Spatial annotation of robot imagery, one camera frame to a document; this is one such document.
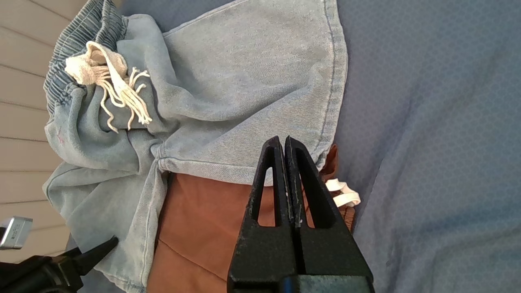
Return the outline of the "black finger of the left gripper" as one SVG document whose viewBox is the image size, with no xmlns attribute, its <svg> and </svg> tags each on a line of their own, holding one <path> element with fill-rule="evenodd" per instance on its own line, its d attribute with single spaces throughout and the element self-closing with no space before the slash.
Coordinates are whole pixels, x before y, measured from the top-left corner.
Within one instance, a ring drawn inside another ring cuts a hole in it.
<svg viewBox="0 0 521 293">
<path fill-rule="evenodd" d="M 89 251 L 82 252 L 78 247 L 69 250 L 68 255 L 72 258 L 73 267 L 80 276 L 89 273 L 99 262 L 101 262 L 118 245 L 118 238 L 111 237 L 109 240 L 97 245 Z"/>
</svg>

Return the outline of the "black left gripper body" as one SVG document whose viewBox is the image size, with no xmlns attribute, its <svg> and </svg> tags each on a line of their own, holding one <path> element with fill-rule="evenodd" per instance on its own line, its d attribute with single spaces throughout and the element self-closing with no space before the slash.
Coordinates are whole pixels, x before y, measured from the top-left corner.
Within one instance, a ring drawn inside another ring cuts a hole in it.
<svg viewBox="0 0 521 293">
<path fill-rule="evenodd" d="M 76 293 L 83 287 L 73 259 L 32 256 L 20 263 L 1 263 L 2 293 Z"/>
</svg>

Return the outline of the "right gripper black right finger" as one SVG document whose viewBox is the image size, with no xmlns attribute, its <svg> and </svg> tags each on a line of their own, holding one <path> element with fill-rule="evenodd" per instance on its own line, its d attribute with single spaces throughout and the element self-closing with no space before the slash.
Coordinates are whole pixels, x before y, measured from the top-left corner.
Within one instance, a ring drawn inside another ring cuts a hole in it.
<svg viewBox="0 0 521 293">
<path fill-rule="evenodd" d="M 303 143 L 285 139 L 290 222 L 300 275 L 348 278 L 372 286 L 373 274 Z"/>
</svg>

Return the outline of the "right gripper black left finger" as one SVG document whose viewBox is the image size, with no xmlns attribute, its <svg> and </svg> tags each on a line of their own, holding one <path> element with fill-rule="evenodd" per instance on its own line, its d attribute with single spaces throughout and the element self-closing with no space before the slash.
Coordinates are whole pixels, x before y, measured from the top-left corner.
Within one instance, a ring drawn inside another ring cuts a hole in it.
<svg viewBox="0 0 521 293">
<path fill-rule="evenodd" d="M 273 182 L 275 225 L 272 227 L 258 222 L 268 169 L 272 170 Z M 264 143 L 259 156 L 228 271 L 227 291 L 278 292 L 281 280 L 297 271 L 293 229 L 283 147 L 275 136 Z"/>
</svg>

